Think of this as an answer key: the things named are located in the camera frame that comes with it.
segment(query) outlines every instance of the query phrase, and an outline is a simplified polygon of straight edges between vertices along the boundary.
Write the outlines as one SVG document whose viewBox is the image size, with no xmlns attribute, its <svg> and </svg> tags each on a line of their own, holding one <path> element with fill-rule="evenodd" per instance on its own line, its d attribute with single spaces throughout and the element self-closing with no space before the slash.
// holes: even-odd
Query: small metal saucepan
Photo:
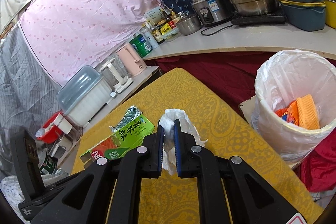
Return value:
<svg viewBox="0 0 336 224">
<path fill-rule="evenodd" d="M 200 28 L 202 28 L 200 19 L 196 14 L 183 17 L 175 25 L 182 35 L 190 35 L 194 32 L 197 32 Z"/>
</svg>

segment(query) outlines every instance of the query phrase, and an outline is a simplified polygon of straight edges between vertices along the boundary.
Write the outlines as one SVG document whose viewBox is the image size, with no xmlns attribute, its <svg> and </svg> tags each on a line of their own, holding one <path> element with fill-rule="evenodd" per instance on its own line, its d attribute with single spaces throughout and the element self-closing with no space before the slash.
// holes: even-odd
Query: trash can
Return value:
<svg viewBox="0 0 336 224">
<path fill-rule="evenodd" d="M 252 127 L 288 164 L 300 162 L 336 127 L 336 68 L 312 52 L 281 51 L 257 71 Z M 288 123 L 274 111 L 311 94 L 320 129 Z"/>
</svg>

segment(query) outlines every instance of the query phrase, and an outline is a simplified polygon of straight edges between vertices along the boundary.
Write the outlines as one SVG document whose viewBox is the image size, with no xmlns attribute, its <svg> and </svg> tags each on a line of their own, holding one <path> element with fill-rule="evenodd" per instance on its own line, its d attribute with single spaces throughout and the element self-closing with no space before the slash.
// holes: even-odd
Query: gray translucent lid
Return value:
<svg viewBox="0 0 336 224">
<path fill-rule="evenodd" d="M 91 66 L 82 67 L 58 92 L 57 101 L 65 113 L 69 112 L 102 78 Z"/>
</svg>

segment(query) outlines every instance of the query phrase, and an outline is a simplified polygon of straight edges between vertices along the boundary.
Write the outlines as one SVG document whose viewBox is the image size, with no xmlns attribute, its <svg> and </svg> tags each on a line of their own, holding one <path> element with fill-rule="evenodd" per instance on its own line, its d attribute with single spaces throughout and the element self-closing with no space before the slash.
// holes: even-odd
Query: yellow basket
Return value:
<svg viewBox="0 0 336 224">
<path fill-rule="evenodd" d="M 279 0 L 284 5 L 297 5 L 301 7 L 325 7 L 326 4 L 324 2 L 296 2 L 296 1 L 289 1 L 289 0 Z"/>
<path fill-rule="evenodd" d="M 325 23 L 330 27 L 336 29 L 336 2 L 326 0 L 327 14 L 325 16 Z"/>
</svg>

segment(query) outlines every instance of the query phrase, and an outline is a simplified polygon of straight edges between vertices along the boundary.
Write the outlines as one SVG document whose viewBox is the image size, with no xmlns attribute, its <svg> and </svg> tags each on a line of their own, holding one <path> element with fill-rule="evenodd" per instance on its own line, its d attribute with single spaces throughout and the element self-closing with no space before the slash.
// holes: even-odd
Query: yellow tablecloth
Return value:
<svg viewBox="0 0 336 224">
<path fill-rule="evenodd" d="M 215 155 L 241 156 L 312 224 L 323 209 L 298 177 L 251 127 L 223 100 L 183 69 L 176 68 L 128 99 L 89 130 L 80 143 L 73 173 L 83 170 L 85 150 L 110 135 L 128 107 L 136 105 L 155 125 L 165 109 L 186 111 L 206 148 Z M 143 179 L 139 224 L 198 224 L 196 179 L 179 179 L 163 170 L 159 179 Z"/>
</svg>

